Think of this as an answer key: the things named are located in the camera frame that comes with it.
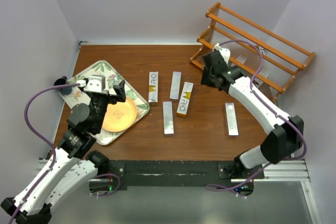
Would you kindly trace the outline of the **wooden tiered shelf rack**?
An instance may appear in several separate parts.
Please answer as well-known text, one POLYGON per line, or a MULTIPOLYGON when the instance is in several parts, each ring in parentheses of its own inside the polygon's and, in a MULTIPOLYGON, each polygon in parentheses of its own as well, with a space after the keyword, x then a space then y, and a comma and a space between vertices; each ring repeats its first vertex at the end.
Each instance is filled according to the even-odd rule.
POLYGON ((256 74, 263 84, 263 92, 276 102, 299 73, 313 60, 315 54, 290 42, 273 31, 236 13, 217 2, 206 14, 210 20, 198 36, 200 49, 191 58, 194 66, 202 69, 202 56, 223 44, 231 51, 229 65, 239 66, 250 76, 256 74))

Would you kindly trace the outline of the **silver box far right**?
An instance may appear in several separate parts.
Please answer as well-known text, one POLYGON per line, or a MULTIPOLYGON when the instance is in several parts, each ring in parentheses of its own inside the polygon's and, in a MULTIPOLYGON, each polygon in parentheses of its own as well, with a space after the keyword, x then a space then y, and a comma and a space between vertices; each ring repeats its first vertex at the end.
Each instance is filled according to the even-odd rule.
POLYGON ((225 103, 226 123, 229 136, 238 136, 238 125, 234 103, 225 103))

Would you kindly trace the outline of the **floral leaf pattern tray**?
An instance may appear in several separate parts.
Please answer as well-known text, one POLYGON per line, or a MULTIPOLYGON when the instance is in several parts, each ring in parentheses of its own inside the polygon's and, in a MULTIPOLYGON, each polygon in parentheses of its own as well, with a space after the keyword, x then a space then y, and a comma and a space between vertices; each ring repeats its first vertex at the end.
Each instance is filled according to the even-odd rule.
MULTIPOLYGON (((90 67, 86 68, 85 70, 77 74, 76 76, 72 77, 70 80, 68 80, 68 83, 69 84, 77 83, 78 80, 88 78, 90 75, 93 74, 105 76, 106 79, 105 91, 109 91, 109 93, 113 95, 115 95, 113 86, 119 84, 123 80, 123 77, 107 61, 99 60, 94 64, 92 64, 90 67)), ((137 117, 134 123, 132 124, 134 125, 137 121, 139 121, 143 116, 145 116, 149 112, 150 106, 148 102, 128 82, 125 82, 124 88, 126 98, 128 97, 132 99, 137 107, 137 117)), ((94 137, 96 138, 96 142, 98 144, 108 145, 112 143, 115 139, 117 139, 126 130, 121 132, 108 132, 101 128, 100 133, 96 134, 94 137)))

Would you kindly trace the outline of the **orange round plate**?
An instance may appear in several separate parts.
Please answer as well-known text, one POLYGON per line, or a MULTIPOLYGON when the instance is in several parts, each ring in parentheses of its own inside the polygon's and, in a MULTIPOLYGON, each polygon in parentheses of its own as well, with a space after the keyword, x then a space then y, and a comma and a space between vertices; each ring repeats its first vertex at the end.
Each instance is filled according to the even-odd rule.
POLYGON ((137 118, 136 107, 133 100, 128 97, 125 102, 108 104, 102 129, 108 132, 121 132, 128 129, 137 118))

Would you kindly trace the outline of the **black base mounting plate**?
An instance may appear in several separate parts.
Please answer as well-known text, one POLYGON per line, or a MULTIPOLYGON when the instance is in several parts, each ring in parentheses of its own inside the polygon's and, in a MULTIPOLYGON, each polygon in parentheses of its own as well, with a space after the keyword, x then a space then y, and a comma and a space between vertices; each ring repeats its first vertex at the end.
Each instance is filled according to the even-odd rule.
POLYGON ((244 168, 235 161, 111 161, 105 156, 91 157, 98 173, 107 184, 94 183, 90 190, 104 196, 129 186, 205 187, 212 191, 229 190, 248 196, 254 190, 254 179, 263 179, 264 166, 244 168))

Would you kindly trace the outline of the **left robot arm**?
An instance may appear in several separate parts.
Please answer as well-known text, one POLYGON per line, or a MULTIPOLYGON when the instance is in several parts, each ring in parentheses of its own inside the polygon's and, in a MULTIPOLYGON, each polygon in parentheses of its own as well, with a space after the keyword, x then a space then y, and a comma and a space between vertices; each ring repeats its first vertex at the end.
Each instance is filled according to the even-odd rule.
POLYGON ((103 76, 90 76, 75 85, 89 96, 90 101, 72 107, 67 119, 68 130, 58 147, 32 127, 28 119, 32 101, 26 104, 24 118, 27 126, 50 146, 52 155, 21 193, 5 198, 1 203, 10 215, 10 222, 49 223, 57 202, 77 185, 91 178, 118 178, 109 173, 109 159, 90 149, 96 142, 95 135, 101 132, 108 105, 126 101, 125 81, 113 86, 114 94, 105 88, 103 76))

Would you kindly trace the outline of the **aluminium frame rail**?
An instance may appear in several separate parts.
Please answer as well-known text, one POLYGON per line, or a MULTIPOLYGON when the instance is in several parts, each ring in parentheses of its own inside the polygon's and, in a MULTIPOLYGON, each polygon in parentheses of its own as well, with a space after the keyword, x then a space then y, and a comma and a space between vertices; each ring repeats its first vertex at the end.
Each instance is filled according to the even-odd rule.
POLYGON ((49 223, 318 223, 304 161, 283 161, 254 179, 254 190, 240 196, 205 187, 129 186, 104 196, 91 178, 59 200, 49 223))

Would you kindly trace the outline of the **silver toothpaste box upper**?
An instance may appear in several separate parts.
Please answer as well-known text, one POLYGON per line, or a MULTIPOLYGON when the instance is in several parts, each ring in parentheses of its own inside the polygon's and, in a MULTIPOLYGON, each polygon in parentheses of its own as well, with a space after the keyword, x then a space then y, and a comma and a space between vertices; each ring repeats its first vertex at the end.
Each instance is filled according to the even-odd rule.
POLYGON ((177 100, 179 98, 181 76, 181 72, 173 71, 170 90, 170 99, 172 100, 177 100))

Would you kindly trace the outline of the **dark blue mug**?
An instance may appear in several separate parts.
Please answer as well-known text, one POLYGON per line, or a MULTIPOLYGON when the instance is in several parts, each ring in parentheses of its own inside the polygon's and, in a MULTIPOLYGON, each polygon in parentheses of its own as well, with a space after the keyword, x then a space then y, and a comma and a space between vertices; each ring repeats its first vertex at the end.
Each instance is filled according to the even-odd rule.
POLYGON ((54 82, 54 86, 61 86, 61 85, 66 85, 66 87, 60 88, 59 93, 61 95, 69 95, 72 93, 72 87, 68 83, 68 79, 66 76, 62 76, 61 78, 57 79, 54 82))

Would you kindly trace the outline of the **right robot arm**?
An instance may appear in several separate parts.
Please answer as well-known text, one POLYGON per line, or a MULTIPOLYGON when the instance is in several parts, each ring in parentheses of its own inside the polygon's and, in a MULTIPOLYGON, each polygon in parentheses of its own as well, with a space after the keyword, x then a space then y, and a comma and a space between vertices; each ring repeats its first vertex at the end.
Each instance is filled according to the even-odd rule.
POLYGON ((246 178, 263 163, 277 164, 303 146, 303 119, 279 109, 252 83, 239 66, 229 67, 224 51, 214 50, 202 57, 204 70, 201 84, 217 88, 239 101, 259 122, 265 140, 234 158, 230 172, 246 178))

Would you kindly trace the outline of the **silver toothpaste box lower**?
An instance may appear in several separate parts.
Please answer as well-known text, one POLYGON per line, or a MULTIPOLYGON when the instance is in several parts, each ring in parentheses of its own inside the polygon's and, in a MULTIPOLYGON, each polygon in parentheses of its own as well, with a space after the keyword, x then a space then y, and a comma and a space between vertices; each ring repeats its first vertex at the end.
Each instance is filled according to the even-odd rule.
POLYGON ((174 134, 173 111, 171 101, 163 102, 163 127, 165 135, 174 134))

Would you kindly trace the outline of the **silver gold R&O toothpaste box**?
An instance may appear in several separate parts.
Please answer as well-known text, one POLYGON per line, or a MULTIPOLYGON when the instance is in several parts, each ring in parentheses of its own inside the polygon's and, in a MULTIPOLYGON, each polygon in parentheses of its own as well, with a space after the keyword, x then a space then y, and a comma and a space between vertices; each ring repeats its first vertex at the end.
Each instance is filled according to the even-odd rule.
POLYGON ((149 72, 149 105, 156 105, 158 103, 158 80, 159 72, 149 72))

